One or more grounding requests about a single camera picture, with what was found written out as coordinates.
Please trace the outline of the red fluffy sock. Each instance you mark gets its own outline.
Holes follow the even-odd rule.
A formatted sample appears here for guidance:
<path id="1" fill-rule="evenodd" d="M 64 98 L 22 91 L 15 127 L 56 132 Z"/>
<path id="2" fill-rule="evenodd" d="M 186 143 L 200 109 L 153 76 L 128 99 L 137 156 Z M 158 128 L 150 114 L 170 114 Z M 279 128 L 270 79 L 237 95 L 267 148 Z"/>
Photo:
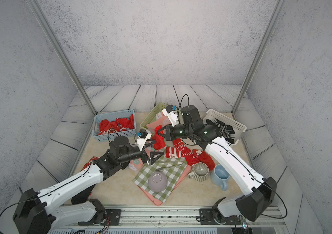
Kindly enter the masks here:
<path id="1" fill-rule="evenodd" d="M 124 132 L 135 129 L 134 115 L 129 118 L 116 118 L 114 121 L 102 120 L 99 125 L 99 133 L 97 135 Z"/>

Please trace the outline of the red snowman sock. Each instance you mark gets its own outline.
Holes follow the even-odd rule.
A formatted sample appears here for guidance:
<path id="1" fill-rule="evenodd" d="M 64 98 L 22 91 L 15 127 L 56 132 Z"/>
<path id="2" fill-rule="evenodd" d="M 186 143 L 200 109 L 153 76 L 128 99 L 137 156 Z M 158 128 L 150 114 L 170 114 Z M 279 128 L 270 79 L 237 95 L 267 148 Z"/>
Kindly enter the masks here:
<path id="1" fill-rule="evenodd" d="M 88 168 L 94 161 L 98 160 L 98 157 L 92 157 L 82 168 L 82 171 Z"/>

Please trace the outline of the black white striped sock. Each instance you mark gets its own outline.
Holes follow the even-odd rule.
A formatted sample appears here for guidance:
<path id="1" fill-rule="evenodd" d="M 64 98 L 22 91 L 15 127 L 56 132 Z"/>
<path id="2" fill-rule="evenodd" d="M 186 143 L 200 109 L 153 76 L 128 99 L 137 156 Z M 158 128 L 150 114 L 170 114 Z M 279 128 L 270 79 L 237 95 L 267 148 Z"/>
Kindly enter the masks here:
<path id="1" fill-rule="evenodd" d="M 226 124 L 218 119 L 212 120 L 206 120 L 207 124 L 212 124 L 217 127 L 219 132 L 221 133 L 222 137 L 225 138 L 225 140 L 230 143 L 234 144 L 236 140 L 236 132 L 233 130 L 233 127 L 229 124 Z"/>

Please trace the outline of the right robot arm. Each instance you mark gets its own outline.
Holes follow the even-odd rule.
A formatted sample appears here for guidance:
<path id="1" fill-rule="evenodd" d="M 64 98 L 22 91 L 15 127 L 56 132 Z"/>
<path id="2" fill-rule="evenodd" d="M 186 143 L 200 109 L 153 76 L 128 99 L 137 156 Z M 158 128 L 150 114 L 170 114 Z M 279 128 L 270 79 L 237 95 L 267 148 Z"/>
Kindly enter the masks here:
<path id="1" fill-rule="evenodd" d="M 223 199 L 218 203 L 220 216 L 241 215 L 249 221 L 256 221 L 263 215 L 275 198 L 277 182 L 256 172 L 232 149 L 225 139 L 226 125 L 223 122 L 203 121 L 199 110 L 193 105 L 182 108 L 180 115 L 176 106 L 168 105 L 157 118 L 161 116 L 166 116 L 170 124 L 157 130 L 158 135 L 166 141 L 190 139 L 213 157 L 241 189 L 241 197 Z"/>

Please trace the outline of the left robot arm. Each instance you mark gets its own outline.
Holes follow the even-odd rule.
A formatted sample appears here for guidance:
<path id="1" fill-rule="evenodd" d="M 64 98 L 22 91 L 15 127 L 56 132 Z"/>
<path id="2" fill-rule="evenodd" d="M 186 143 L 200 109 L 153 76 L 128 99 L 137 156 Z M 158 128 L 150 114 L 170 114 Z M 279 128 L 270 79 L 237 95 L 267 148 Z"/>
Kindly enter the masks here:
<path id="1" fill-rule="evenodd" d="M 117 136 L 109 143 L 104 155 L 78 174 L 37 192 L 34 189 L 24 192 L 13 215 L 18 232 L 47 234 L 53 229 L 74 223 L 109 225 L 102 203 L 97 199 L 89 199 L 93 188 L 132 160 L 141 159 L 153 165 L 164 154 L 145 151 L 154 143 L 150 137 L 145 137 L 131 145 L 127 137 Z"/>

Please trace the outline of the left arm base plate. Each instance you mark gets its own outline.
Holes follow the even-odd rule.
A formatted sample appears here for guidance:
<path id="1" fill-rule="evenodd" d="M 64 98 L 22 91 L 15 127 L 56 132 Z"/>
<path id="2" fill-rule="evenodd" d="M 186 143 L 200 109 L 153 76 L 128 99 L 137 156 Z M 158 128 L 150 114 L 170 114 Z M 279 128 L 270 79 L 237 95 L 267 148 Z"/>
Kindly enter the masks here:
<path id="1" fill-rule="evenodd" d="M 118 226 L 120 217 L 121 217 L 121 209 L 106 209 L 104 211 L 97 211 L 96 214 L 89 221 L 81 221 L 78 222 L 79 226 L 98 226 L 98 225 L 106 225 L 106 226 Z"/>

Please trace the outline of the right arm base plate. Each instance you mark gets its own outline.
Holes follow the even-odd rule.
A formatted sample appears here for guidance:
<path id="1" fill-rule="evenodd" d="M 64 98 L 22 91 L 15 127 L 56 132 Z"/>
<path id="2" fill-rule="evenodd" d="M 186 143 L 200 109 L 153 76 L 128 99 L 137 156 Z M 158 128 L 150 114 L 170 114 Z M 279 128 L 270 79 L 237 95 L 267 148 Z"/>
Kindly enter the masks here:
<path id="1" fill-rule="evenodd" d="M 242 224 L 239 216 L 223 217 L 218 214 L 217 209 L 202 208 L 199 209 L 199 216 L 196 217 L 196 221 L 201 225 L 234 225 L 238 226 Z"/>

